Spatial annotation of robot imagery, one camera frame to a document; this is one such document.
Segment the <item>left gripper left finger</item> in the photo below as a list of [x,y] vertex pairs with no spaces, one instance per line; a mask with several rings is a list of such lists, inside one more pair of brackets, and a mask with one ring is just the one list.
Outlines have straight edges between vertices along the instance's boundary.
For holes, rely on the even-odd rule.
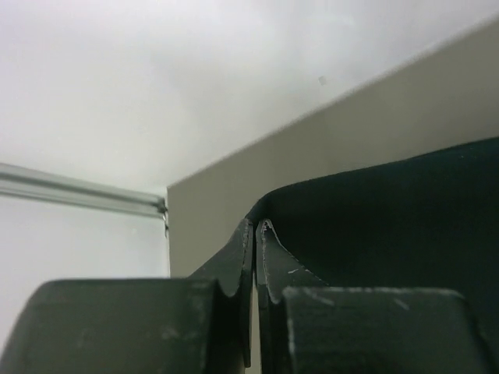
[[4,373],[242,373],[250,366],[253,225],[184,278],[42,284],[1,356]]

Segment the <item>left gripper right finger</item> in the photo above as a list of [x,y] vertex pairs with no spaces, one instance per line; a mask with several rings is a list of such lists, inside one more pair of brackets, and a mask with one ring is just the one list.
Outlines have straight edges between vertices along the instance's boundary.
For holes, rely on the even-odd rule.
[[443,288],[331,287],[280,242],[255,234],[264,373],[488,373],[468,302]]

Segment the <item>black t shirt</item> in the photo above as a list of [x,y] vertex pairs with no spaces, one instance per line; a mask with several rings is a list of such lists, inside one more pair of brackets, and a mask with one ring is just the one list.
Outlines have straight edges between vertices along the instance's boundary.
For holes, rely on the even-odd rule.
[[497,139],[288,185],[248,218],[329,285],[458,291],[497,350]]

